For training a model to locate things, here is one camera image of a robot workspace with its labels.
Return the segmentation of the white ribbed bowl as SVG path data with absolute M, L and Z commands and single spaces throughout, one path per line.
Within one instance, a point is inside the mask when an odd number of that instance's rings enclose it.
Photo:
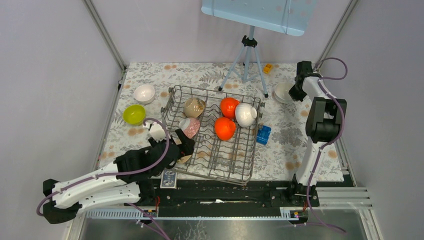
M 257 110 L 247 103 L 239 103 L 235 108 L 235 118 L 242 128 L 250 127 L 257 118 Z
M 293 102 L 292 97 L 289 94 L 290 89 L 293 87 L 293 83 L 290 82 L 280 82 L 274 87 L 274 97 L 275 99 L 282 103 L 288 104 Z

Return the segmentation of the grey wire dish rack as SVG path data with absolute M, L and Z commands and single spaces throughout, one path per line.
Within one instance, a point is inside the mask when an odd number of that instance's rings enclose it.
M 194 152 L 184 163 L 175 165 L 174 170 L 194 177 L 215 180 L 235 185 L 246 185 L 254 172 L 258 123 L 262 117 L 264 102 L 259 97 L 198 87 L 175 85 L 168 89 L 167 103 L 160 109 L 161 120 L 173 138 L 179 122 L 186 116 L 184 104 L 191 98 L 205 102 L 204 111 L 198 117 L 199 131 L 193 137 Z M 251 126 L 236 126 L 235 134 L 223 141 L 215 134 L 215 121 L 222 117 L 221 100 L 232 97 L 252 106 L 258 113 Z

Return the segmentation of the yellow-green bowl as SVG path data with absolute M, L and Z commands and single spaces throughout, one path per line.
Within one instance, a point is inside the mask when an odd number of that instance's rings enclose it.
M 139 126 L 146 117 L 146 110 L 142 105 L 133 104 L 128 106 L 122 114 L 123 120 L 133 126 Z

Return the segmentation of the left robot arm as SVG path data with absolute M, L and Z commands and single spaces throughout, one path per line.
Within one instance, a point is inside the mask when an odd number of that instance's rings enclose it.
M 50 224 L 61 224 L 90 209 L 152 204 L 157 196 L 151 178 L 160 176 L 165 169 L 172 169 L 179 159 L 194 153 L 195 141 L 181 129 L 175 133 L 179 143 L 170 135 L 161 141 L 151 137 L 149 146 L 128 150 L 113 162 L 84 176 L 63 182 L 45 180 L 45 199 L 36 213 Z

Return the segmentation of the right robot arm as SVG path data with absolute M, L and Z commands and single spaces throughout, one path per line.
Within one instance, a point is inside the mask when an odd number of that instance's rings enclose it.
M 323 77 L 315 72 L 310 61 L 300 61 L 296 66 L 295 83 L 289 95 L 295 102 L 309 97 L 312 104 L 305 123 L 308 137 L 306 152 L 287 191 L 287 201 L 301 205 L 316 186 L 315 172 L 321 164 L 324 148 L 341 137 L 344 130 L 347 101 L 335 97 L 323 84 Z

